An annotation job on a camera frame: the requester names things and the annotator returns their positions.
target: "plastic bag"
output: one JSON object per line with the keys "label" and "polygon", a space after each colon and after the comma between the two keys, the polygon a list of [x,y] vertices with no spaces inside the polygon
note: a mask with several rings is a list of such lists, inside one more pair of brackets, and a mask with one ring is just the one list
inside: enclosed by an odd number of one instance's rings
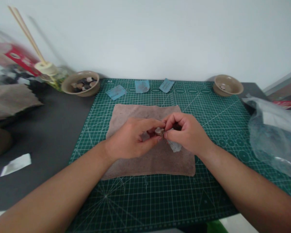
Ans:
{"label": "plastic bag", "polygon": [[37,82],[43,82],[40,78],[43,75],[34,68],[37,62],[38,60],[24,48],[0,32],[0,81],[6,84],[19,83],[32,87],[39,85]]}
{"label": "plastic bag", "polygon": [[256,97],[242,100],[256,109],[248,124],[254,154],[291,177],[290,111]]}

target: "wooden reed stick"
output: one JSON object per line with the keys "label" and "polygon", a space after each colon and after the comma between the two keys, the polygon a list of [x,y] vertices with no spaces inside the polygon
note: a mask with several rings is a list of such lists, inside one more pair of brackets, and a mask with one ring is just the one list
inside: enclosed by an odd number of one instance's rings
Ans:
{"label": "wooden reed stick", "polygon": [[9,10],[11,11],[12,15],[14,16],[15,20],[17,21],[18,25],[21,27],[23,33],[26,35],[28,38],[29,42],[31,43],[32,47],[35,49],[40,61],[43,63],[43,65],[46,65],[46,61],[44,57],[42,56],[42,53],[40,52],[35,40],[33,39],[28,27],[26,26],[22,16],[20,15],[19,11],[14,7],[8,6]]}

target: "gray cloth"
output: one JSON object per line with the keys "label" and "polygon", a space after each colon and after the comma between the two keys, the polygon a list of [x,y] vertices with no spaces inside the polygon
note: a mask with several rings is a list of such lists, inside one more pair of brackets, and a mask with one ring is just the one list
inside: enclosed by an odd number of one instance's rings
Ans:
{"label": "gray cloth", "polygon": [[[173,112],[181,112],[179,106],[158,107],[117,104],[114,107],[106,137],[110,138],[129,117],[162,120]],[[194,176],[195,157],[183,147],[181,151],[174,153],[168,145],[167,140],[163,139],[148,153],[139,158],[120,159],[116,161],[102,177],[102,180],[119,176],[151,174]]]}
{"label": "gray cloth", "polygon": [[24,84],[0,85],[0,120],[28,107],[43,105]]}

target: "dark table surface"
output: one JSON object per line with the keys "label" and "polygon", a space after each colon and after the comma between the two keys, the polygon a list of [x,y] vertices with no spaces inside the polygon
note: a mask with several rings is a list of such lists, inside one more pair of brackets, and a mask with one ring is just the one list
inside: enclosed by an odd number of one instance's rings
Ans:
{"label": "dark table surface", "polygon": [[[243,83],[247,94],[267,99],[255,83]],[[0,211],[7,210],[44,181],[68,165],[94,97],[80,98],[47,88],[41,94],[44,106],[22,115],[4,129],[14,145],[0,156],[0,173],[11,160],[30,153],[32,164],[0,177]],[[246,106],[252,114],[253,109]]]}

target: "green object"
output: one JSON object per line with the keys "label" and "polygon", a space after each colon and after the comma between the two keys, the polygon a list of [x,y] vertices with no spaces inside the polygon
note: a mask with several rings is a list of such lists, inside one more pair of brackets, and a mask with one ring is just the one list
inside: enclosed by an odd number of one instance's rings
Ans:
{"label": "green object", "polygon": [[[250,115],[238,96],[220,97],[211,82],[176,81],[168,93],[151,80],[150,90],[136,94],[135,81],[103,79],[70,163],[105,139],[115,104],[179,105],[193,114],[211,140],[274,182],[291,196],[291,180],[254,156],[249,144]],[[113,101],[105,92],[122,85],[127,94]],[[216,179],[195,157],[194,177],[147,175],[100,181],[68,232],[125,233],[209,222],[238,213]]]}
{"label": "green object", "polygon": [[217,221],[212,221],[207,223],[207,233],[228,233],[222,223]]}

